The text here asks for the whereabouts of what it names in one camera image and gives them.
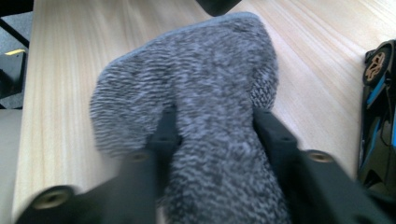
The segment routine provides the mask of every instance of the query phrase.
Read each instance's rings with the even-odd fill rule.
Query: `toy car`
[[[365,56],[358,179],[367,189],[396,198],[396,39]]]

